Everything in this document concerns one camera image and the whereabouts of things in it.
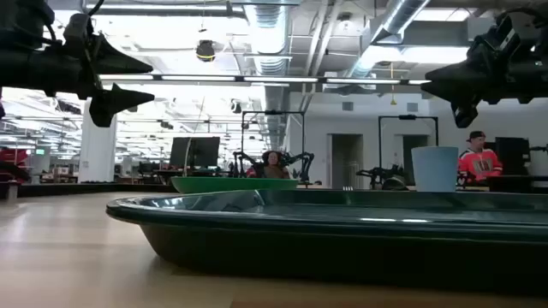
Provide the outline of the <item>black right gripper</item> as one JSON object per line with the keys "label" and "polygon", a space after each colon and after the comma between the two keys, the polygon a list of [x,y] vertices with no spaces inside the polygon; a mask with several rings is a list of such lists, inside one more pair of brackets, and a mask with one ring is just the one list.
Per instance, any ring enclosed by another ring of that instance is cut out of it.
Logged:
{"label": "black right gripper", "polygon": [[474,68],[484,75],[476,88],[478,96],[490,104],[515,98],[527,104],[535,98],[547,96],[547,37],[534,40],[508,36],[497,42],[478,36],[474,39],[468,59],[436,68],[425,74],[423,92],[453,103],[457,127],[469,127],[478,115],[478,98],[468,77],[475,76]]}

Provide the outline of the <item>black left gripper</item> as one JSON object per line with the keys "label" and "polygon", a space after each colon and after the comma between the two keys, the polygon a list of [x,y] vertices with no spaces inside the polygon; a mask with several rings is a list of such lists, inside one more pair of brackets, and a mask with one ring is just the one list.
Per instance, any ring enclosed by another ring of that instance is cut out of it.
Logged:
{"label": "black left gripper", "polygon": [[1,85],[92,97],[89,114],[97,127],[109,127],[114,116],[154,100],[154,95],[122,89],[98,91],[99,74],[148,74],[153,67],[114,48],[103,34],[92,36],[92,58],[86,44],[54,45],[32,50],[20,44],[1,44]]}

